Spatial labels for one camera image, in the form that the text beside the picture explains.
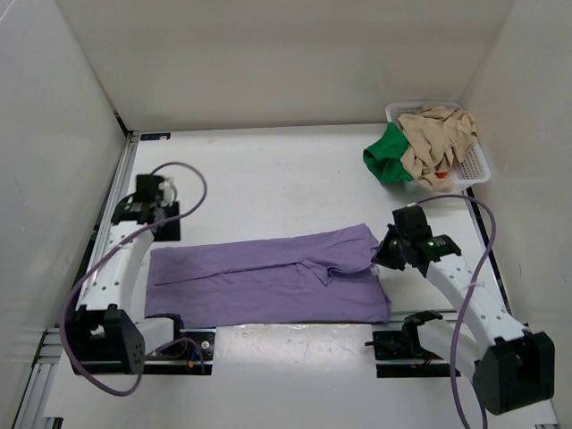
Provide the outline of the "purple t shirt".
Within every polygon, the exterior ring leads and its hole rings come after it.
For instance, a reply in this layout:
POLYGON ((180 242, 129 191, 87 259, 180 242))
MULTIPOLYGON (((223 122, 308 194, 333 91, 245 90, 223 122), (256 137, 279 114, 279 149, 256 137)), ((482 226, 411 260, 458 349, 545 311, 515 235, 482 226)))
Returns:
POLYGON ((178 315, 188 328, 388 320, 391 300, 371 259, 365 224, 293 238, 150 254, 145 315, 178 315))

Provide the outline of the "beige t shirt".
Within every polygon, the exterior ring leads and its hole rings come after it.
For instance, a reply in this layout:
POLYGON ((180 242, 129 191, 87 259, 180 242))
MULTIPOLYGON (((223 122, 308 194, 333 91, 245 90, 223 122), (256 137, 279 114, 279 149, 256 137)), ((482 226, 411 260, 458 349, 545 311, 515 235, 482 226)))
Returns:
POLYGON ((423 189, 450 192, 452 180, 435 173, 449 172, 455 161, 462 163, 478 142, 473 115, 462 108, 424 104, 418 114, 403 114, 398 124, 408 141, 401 158, 406 171, 423 189))

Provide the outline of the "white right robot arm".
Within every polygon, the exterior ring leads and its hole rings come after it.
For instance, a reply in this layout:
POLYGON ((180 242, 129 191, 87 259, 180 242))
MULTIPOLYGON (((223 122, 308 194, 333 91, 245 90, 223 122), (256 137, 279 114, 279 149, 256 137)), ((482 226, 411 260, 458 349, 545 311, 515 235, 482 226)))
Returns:
POLYGON ((533 333, 474 279, 460 248, 446 236, 401 234, 394 225, 372 259, 403 270, 415 267, 458 311, 451 324, 426 310, 407 316, 400 330, 376 332, 370 341, 381 360, 435 355, 467 378, 484 408, 495 416, 548 400, 554 394, 555 346, 533 333))

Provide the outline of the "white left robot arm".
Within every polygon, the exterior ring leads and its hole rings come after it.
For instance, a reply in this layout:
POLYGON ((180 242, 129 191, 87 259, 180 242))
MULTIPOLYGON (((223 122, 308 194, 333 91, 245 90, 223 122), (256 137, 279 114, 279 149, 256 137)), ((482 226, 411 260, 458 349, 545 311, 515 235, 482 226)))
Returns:
POLYGON ((120 201, 112 216, 107 248, 117 252, 82 287, 77 307, 66 316, 71 351, 90 374, 138 374, 146 356, 161 350, 167 357, 184 353, 188 337, 179 315, 162 313, 145 318, 130 310, 143 258, 156 241, 179 241, 178 221, 130 235, 140 228, 180 213, 180 203, 168 206, 120 201))

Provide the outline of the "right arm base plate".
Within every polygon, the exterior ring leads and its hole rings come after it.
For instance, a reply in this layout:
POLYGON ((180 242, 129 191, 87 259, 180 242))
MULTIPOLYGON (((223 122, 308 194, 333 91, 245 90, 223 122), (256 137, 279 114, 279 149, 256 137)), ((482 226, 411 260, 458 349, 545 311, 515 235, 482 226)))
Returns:
POLYGON ((441 357, 422 349, 412 351, 401 331, 374 331, 365 343, 374 350, 378 379, 449 378, 450 365, 441 357))

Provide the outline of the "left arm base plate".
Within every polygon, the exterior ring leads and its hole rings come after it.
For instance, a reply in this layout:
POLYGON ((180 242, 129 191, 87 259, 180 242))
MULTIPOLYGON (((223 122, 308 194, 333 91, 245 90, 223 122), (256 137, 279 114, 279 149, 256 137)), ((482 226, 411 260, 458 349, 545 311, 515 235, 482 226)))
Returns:
POLYGON ((211 375, 214 366, 216 329, 186 329, 184 341, 162 346, 146 357, 143 374, 211 375))

